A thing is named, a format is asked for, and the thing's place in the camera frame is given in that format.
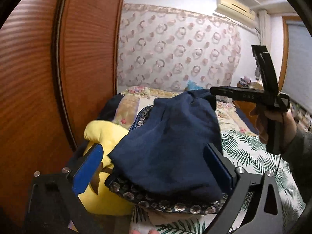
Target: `air conditioner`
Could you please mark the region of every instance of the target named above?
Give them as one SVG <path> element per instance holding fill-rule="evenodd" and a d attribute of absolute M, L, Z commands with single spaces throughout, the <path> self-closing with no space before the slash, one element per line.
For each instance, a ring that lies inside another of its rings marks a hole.
<path fill-rule="evenodd" d="M 236 0 L 217 0 L 216 12 L 255 28 L 255 12 Z"/>

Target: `bed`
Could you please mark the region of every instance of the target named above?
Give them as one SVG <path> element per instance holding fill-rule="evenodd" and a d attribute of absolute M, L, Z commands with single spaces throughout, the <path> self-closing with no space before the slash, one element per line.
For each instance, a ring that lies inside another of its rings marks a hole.
<path fill-rule="evenodd" d="M 124 97 L 118 105 L 112 122 L 130 129 L 137 114 L 146 106 L 153 105 L 156 98 L 171 98 L 178 94 L 180 93 L 147 87 L 128 88 L 121 93 Z M 279 156 L 270 154 L 265 150 L 266 146 L 260 142 L 255 128 L 234 104 L 217 101 L 216 115 L 221 130 L 224 156 L 228 157 L 235 166 L 242 166 L 250 173 L 263 174 L 267 170 L 274 173 L 277 171 L 276 181 L 282 199 L 284 228 L 285 230 L 289 229 L 304 210 L 305 203 L 291 175 L 288 163 L 282 160 L 277 170 Z M 240 226 L 251 198 L 252 193 L 248 193 L 231 230 Z M 138 230 L 142 234 L 148 233 L 150 229 L 169 234 L 201 234 L 214 216 L 214 214 L 195 215 L 189 219 L 153 225 L 148 214 L 140 207 L 135 206 L 130 229 Z"/>

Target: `wooden window frame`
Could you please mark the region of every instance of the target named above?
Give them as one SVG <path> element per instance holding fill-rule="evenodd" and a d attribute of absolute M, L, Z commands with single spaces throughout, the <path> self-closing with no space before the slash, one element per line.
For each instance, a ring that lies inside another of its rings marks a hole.
<path fill-rule="evenodd" d="M 283 47 L 283 59 L 282 59 L 282 66 L 280 69 L 280 78 L 278 80 L 278 87 L 279 90 L 281 91 L 283 88 L 283 84 L 285 81 L 285 76 L 286 76 L 286 69 L 287 69 L 287 61 L 288 61 L 288 26 L 286 24 L 287 20 L 292 20 L 292 21 L 302 21 L 299 16 L 282 16 L 283 19 L 283 33 L 284 33 L 284 47 Z"/>

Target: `window blind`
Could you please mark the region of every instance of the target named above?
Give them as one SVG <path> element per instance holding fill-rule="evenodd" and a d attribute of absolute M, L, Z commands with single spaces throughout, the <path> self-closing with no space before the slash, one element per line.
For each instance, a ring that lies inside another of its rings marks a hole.
<path fill-rule="evenodd" d="M 312 113 L 312 37 L 300 21 L 286 21 L 288 61 L 282 92 Z"/>

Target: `gray sleeve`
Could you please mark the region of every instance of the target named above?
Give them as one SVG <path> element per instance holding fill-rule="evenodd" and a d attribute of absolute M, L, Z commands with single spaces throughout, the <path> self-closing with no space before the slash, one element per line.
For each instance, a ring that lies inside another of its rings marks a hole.
<path fill-rule="evenodd" d="M 312 134 L 297 128 L 282 158 L 289 163 L 302 199 L 307 203 L 312 196 Z"/>

